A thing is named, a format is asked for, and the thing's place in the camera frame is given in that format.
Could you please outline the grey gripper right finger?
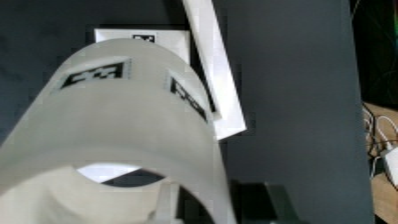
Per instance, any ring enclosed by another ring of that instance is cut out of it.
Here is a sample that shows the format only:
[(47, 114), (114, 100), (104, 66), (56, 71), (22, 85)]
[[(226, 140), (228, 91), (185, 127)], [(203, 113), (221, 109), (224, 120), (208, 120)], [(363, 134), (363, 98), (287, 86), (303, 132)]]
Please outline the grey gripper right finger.
[(303, 224), (281, 185), (237, 182), (233, 208), (239, 224)]

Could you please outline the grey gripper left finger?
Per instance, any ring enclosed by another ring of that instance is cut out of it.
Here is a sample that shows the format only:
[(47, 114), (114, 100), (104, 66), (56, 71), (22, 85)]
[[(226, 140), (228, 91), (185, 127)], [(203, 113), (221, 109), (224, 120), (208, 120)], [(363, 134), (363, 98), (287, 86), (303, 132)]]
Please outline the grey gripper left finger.
[(175, 182), (166, 182), (160, 186), (157, 208), (148, 219), (148, 224), (182, 224), (182, 220), (176, 217), (178, 199), (180, 185)]

